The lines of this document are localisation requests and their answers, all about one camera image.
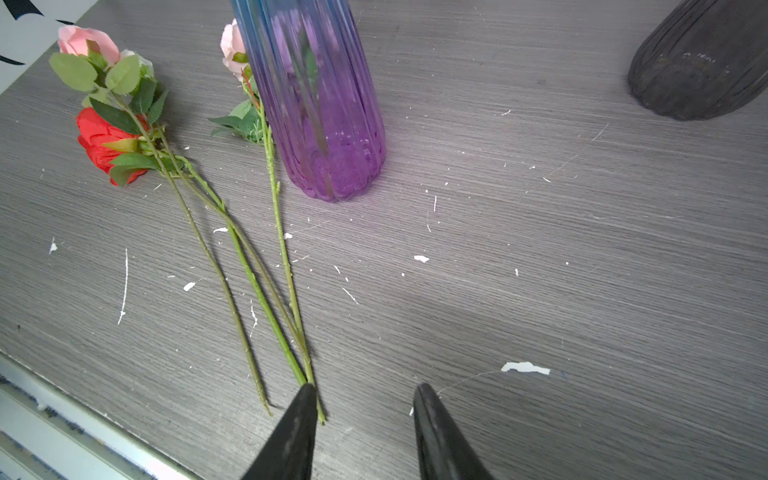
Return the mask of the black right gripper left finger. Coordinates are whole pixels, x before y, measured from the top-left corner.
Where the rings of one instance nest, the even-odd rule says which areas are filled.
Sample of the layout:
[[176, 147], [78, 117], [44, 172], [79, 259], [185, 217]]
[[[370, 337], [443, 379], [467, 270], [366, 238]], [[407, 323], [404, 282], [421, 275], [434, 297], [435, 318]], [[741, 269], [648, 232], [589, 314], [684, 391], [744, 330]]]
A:
[[318, 423], [317, 392], [304, 384], [242, 480], [310, 480]]

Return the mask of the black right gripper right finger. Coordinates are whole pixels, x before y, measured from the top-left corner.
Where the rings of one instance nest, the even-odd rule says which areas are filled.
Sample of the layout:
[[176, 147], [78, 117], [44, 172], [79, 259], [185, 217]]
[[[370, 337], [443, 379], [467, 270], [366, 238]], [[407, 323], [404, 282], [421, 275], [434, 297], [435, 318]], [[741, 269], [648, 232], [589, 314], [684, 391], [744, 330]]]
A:
[[416, 387], [413, 407], [422, 479], [494, 479], [429, 384]]

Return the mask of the purple blue glass vase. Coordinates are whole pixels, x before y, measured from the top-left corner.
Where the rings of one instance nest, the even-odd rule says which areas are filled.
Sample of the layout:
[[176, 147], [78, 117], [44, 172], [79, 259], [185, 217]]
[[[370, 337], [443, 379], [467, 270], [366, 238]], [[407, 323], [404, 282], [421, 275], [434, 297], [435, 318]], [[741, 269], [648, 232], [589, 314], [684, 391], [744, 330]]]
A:
[[232, 4], [279, 156], [310, 197], [364, 193], [386, 158], [373, 80], [346, 1]]

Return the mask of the smoky pink glass vase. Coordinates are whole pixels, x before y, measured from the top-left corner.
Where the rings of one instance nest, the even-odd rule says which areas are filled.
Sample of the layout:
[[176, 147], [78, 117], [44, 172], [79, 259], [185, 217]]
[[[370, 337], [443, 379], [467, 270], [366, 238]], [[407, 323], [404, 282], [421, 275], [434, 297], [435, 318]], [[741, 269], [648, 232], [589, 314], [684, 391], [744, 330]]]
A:
[[643, 107], [681, 121], [745, 106], [767, 89], [767, 2], [680, 2], [636, 51], [627, 83]]

